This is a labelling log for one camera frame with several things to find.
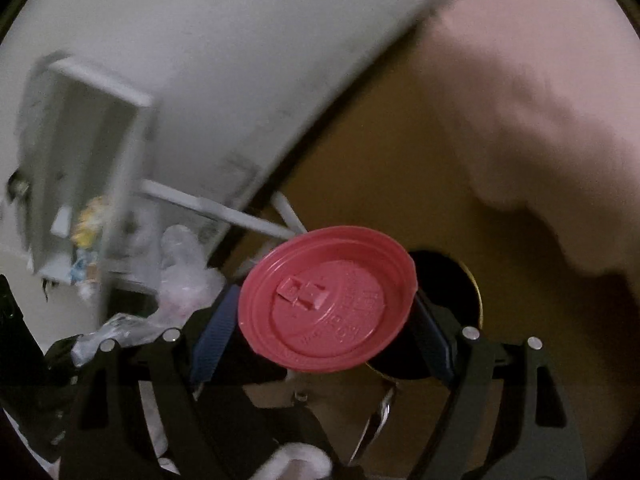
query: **round black container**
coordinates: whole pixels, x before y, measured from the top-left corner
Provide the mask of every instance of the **round black container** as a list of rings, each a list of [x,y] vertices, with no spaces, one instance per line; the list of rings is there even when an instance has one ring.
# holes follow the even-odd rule
[[[409,254],[415,262],[418,285],[427,297],[451,310],[462,326],[482,328],[480,292],[464,264],[437,251],[418,250]],[[417,380],[430,376],[409,324],[368,364],[391,380]]]

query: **crumpled plastic wrap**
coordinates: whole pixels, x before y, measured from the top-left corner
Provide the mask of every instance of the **crumpled plastic wrap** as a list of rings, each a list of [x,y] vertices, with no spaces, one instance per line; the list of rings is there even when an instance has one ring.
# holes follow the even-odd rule
[[[144,318],[116,314],[97,332],[81,335],[71,351],[80,367],[94,358],[100,343],[114,339],[129,347],[151,343],[168,328],[182,328],[196,310],[211,306],[225,285],[224,276],[207,269],[207,261],[196,235],[183,225],[173,225],[163,234],[161,285],[158,310]]]

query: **black cup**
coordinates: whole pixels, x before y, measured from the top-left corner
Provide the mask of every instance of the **black cup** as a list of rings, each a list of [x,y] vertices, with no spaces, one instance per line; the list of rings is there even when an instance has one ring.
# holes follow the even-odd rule
[[[482,300],[476,280],[464,264],[431,250],[410,251],[418,286],[433,303],[452,311],[460,325],[482,328]],[[430,377],[409,324],[368,364],[390,380]]]

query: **red plastic lid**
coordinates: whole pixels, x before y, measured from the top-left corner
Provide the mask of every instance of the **red plastic lid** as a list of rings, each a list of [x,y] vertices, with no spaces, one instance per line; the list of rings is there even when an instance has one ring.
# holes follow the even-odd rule
[[[281,366],[346,370],[391,343],[417,289],[414,261],[392,238],[364,227],[319,229],[280,245],[249,273],[240,329]]]

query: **ribbed blue pad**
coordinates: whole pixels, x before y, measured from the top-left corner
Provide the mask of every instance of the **ribbed blue pad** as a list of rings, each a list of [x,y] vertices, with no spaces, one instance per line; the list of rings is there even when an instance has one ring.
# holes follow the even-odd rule
[[[238,321],[240,287],[232,285],[193,348],[191,384],[210,381]]]

